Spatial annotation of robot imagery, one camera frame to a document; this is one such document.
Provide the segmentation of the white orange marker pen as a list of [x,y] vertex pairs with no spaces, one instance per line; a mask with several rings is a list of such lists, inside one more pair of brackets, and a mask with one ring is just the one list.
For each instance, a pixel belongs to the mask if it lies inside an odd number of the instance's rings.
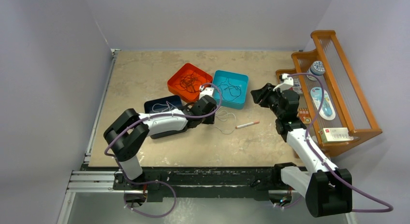
[[246,128],[246,127],[256,125],[256,124],[259,124],[259,123],[260,123],[259,121],[253,121],[253,122],[249,122],[249,123],[245,123],[245,124],[240,124],[240,125],[235,126],[235,129],[242,129],[242,128]]

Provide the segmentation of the teal plastic tray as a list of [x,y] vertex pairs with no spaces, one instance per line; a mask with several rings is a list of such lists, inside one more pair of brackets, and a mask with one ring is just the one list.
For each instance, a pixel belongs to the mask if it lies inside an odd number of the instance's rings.
[[249,77],[244,74],[216,70],[212,83],[218,87],[221,96],[215,90],[213,98],[218,103],[222,98],[221,106],[243,109],[245,106]]

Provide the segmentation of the orange plastic tray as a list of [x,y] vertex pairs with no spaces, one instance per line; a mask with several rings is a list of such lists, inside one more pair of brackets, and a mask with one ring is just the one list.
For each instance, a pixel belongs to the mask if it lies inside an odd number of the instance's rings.
[[193,64],[186,63],[167,81],[167,87],[182,101],[190,103],[199,99],[199,87],[212,81],[213,77],[210,74]]

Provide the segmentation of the dark blue plastic tray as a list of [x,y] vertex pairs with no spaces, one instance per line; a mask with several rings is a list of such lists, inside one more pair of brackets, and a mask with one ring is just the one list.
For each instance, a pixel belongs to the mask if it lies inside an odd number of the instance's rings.
[[[173,109],[181,108],[183,106],[182,100],[178,95],[172,95],[155,100],[150,100],[144,103],[145,113],[161,113],[171,111]],[[167,131],[164,133],[151,135],[151,139],[159,139],[175,134],[184,133],[186,130]]]

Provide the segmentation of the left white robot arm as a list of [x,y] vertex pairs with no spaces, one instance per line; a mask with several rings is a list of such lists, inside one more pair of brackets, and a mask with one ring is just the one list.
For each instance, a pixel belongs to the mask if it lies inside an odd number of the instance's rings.
[[126,174],[125,183],[133,190],[144,185],[142,167],[137,153],[145,139],[183,133],[199,124],[213,124],[217,102],[209,95],[192,105],[167,112],[146,114],[130,108],[125,110],[104,132],[103,137],[113,156]]

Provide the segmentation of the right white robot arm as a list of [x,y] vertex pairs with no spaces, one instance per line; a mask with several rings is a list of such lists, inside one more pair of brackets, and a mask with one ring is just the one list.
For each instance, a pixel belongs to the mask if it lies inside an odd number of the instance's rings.
[[250,93],[254,103],[276,115],[277,133],[307,169],[304,173],[297,166],[283,166],[271,176],[272,184],[279,189],[289,185],[296,190],[313,217],[352,212],[352,190],[348,187],[352,183],[351,173],[339,169],[311,139],[298,117],[299,95],[293,90],[275,89],[270,83]]

